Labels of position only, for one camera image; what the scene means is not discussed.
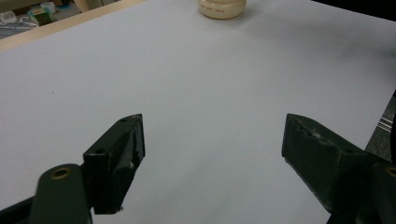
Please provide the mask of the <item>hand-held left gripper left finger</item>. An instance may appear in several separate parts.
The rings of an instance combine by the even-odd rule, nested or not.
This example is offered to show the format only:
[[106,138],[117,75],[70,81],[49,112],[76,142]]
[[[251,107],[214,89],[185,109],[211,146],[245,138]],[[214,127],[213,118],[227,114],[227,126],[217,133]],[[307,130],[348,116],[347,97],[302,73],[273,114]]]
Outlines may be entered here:
[[89,206],[96,215],[121,210],[145,155],[141,114],[119,119],[84,152],[82,173]]

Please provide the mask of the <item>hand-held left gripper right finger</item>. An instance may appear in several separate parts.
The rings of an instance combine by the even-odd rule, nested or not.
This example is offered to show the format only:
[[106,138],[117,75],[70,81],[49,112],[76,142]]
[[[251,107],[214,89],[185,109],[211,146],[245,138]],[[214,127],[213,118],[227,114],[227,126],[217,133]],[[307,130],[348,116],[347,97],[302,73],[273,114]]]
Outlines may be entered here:
[[281,155],[332,214],[356,214],[375,156],[319,122],[286,116]]

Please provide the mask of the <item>cream ribbed brush holder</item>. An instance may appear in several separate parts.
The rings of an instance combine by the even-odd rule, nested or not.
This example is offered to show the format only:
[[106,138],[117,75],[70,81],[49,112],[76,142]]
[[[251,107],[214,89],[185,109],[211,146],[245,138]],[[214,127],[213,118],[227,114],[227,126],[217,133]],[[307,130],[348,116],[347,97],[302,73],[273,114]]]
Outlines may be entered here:
[[246,5],[247,0],[197,0],[199,11],[217,20],[228,20],[241,15]]

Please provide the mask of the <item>small green box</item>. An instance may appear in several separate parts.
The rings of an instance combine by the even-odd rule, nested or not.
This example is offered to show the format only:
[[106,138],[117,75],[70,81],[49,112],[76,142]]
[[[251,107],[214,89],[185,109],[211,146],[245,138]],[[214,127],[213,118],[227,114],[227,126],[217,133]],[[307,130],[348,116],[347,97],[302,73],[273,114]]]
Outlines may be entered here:
[[28,11],[28,14],[39,25],[46,25],[53,22],[50,11],[45,7],[32,8]]

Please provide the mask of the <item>metal floor rail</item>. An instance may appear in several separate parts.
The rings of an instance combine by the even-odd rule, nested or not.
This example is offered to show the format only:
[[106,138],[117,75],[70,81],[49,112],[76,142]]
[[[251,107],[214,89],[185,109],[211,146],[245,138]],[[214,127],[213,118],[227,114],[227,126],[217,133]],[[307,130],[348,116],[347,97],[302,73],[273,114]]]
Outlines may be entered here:
[[377,127],[390,133],[393,125],[393,116],[382,116],[379,122],[377,123]]

